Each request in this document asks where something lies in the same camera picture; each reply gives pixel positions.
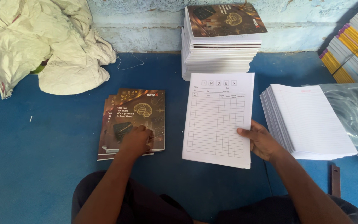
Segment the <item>printed table grid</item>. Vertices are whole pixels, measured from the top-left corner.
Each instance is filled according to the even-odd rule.
[[[244,94],[193,93],[187,151],[243,158]]]

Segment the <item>person's right hand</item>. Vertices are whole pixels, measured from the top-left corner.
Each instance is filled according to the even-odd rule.
[[[132,130],[124,136],[120,150],[114,160],[135,162],[137,158],[150,150],[150,146],[147,145],[147,142],[152,137],[152,130],[146,129],[145,126],[140,125],[139,127],[133,127]]]
[[[286,150],[270,135],[267,129],[251,120],[251,130],[237,128],[237,133],[251,140],[251,151],[264,160],[269,161],[276,153]]]

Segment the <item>dark brown cover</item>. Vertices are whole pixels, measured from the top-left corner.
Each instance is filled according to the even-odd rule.
[[[111,120],[111,111],[114,108],[117,95],[109,95],[109,98],[105,100],[105,106],[102,118],[102,131],[100,132],[99,148],[97,150],[97,160],[114,159],[115,154],[106,155],[106,150],[102,148],[105,142],[105,135],[107,132],[107,126]]]
[[[165,149],[165,90],[120,88],[111,122],[107,126],[107,149],[119,149],[113,125],[130,122],[133,126],[144,125],[154,133],[149,142],[152,150]]]
[[[216,37],[267,33],[251,3],[188,6],[193,37]]]

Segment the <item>stack of yellow notebooks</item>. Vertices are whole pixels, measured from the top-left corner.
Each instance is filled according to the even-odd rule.
[[[320,55],[338,83],[358,83],[358,13]]]

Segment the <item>black pants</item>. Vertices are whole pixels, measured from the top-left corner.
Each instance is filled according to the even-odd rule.
[[[77,216],[106,171],[87,175],[73,194],[71,218]],[[358,208],[331,196],[331,199],[358,224]],[[118,224],[192,224],[192,218],[175,200],[167,195],[156,195],[146,187],[129,179],[117,220]],[[216,224],[300,224],[291,198],[273,196],[234,210],[220,211]]]

